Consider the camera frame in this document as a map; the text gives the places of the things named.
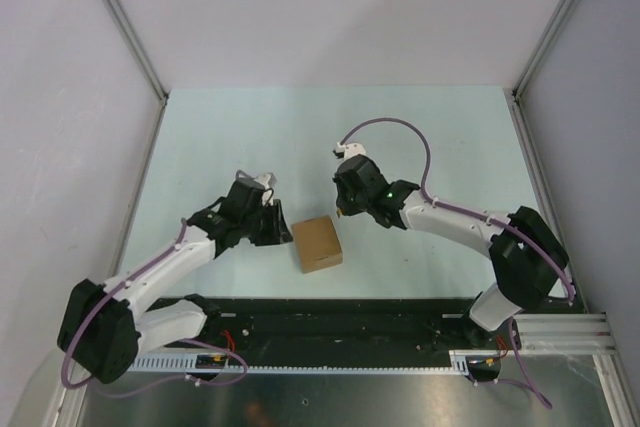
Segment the brown cardboard express box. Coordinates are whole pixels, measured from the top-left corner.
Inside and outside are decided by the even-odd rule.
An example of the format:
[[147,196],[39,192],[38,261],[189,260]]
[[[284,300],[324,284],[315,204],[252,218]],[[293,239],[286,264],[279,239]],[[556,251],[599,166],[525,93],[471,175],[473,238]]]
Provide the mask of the brown cardboard express box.
[[343,262],[342,247],[330,216],[297,222],[291,226],[291,232],[304,274]]

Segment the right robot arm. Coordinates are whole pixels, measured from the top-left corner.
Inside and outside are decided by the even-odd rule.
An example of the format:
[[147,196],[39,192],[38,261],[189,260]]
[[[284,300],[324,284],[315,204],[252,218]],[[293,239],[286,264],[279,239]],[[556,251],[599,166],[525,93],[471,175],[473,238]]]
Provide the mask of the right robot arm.
[[495,282],[474,300],[461,323],[462,338],[473,348],[486,347],[509,318],[538,308],[557,282],[565,286],[568,302],[575,297],[565,274],[569,264],[565,248],[529,207],[501,215],[428,201],[419,185],[387,181],[373,160],[362,154],[343,159],[333,182],[343,216],[366,213],[384,228],[435,234],[490,260]]

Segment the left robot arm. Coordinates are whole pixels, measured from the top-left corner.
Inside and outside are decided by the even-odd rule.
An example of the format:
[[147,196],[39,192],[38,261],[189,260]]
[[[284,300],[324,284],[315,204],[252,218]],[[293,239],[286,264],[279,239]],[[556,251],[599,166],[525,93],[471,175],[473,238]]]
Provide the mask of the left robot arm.
[[214,344],[221,323],[200,295],[152,306],[242,240],[256,247],[292,242],[275,184],[271,172],[256,177],[237,172],[228,194],[183,220],[176,238],[156,257],[102,283],[84,279],[76,284],[57,337],[64,353],[62,384],[77,389],[91,380],[112,383],[139,356],[174,342]]

